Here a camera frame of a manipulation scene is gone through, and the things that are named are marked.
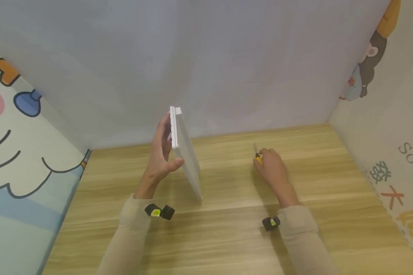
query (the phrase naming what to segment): wooden tabletop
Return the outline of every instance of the wooden tabletop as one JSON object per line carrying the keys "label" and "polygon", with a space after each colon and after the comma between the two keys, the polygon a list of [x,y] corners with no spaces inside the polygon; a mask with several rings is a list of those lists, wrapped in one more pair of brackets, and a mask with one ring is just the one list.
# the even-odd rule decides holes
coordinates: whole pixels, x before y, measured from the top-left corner
{"label": "wooden tabletop", "polygon": [[[294,274],[279,231],[262,219],[278,209],[252,167],[256,142],[275,148],[301,202],[311,209],[340,274],[411,274],[413,252],[330,125],[193,139],[203,202],[182,171],[161,182],[142,274]],[[125,199],[145,168],[149,145],[93,151],[44,274],[96,274]]]}

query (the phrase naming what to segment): red chinese character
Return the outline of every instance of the red chinese character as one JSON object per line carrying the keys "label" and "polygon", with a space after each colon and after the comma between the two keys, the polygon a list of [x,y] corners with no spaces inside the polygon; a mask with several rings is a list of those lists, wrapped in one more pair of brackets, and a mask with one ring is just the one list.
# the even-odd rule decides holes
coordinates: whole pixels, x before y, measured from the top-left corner
{"label": "red chinese character", "polygon": [[393,186],[390,185],[390,188],[392,189],[393,193],[381,193],[381,196],[383,197],[391,197],[390,199],[390,210],[393,210],[393,202],[395,198],[398,199],[401,205],[404,205],[402,203],[401,198],[404,197],[404,194],[396,192],[396,190],[393,188]]}

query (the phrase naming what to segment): white plastic board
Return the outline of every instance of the white plastic board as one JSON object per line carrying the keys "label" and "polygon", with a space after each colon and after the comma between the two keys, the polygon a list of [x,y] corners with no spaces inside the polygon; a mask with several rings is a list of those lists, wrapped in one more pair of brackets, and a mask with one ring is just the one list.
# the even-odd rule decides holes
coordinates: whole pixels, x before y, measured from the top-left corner
{"label": "white plastic board", "polygon": [[202,201],[202,190],[200,188],[200,166],[194,154],[193,145],[188,135],[182,111],[179,107],[170,107],[171,122],[171,145],[177,157],[185,160],[182,166],[185,175],[190,182],[198,200]]}

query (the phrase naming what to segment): hand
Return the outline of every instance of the hand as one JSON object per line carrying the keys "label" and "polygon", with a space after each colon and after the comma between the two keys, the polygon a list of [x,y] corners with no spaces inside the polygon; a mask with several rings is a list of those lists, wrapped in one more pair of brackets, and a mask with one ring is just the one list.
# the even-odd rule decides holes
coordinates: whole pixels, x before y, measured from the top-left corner
{"label": "hand", "polygon": [[268,183],[271,190],[277,196],[282,208],[291,205],[299,205],[300,201],[294,186],[289,182],[288,168],[274,149],[263,148],[259,151],[263,163],[257,159],[253,160],[254,166],[263,179]]}
{"label": "hand", "polygon": [[184,164],[181,157],[172,162],[168,161],[171,151],[171,138],[168,139],[170,132],[170,113],[167,112],[159,122],[151,143],[150,158],[135,192],[135,199],[152,199],[159,182]]}

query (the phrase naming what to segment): beige sleeve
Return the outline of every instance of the beige sleeve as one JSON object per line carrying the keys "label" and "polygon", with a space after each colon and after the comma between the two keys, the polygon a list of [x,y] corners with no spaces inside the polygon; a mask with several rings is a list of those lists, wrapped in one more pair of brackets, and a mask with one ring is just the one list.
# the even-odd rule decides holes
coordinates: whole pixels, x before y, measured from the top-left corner
{"label": "beige sleeve", "polygon": [[151,218],[145,213],[153,200],[127,199],[122,209],[119,227],[99,265],[98,275],[135,275],[138,273],[145,236]]}
{"label": "beige sleeve", "polygon": [[297,275],[337,275],[308,208],[289,206],[278,211],[280,233]]}

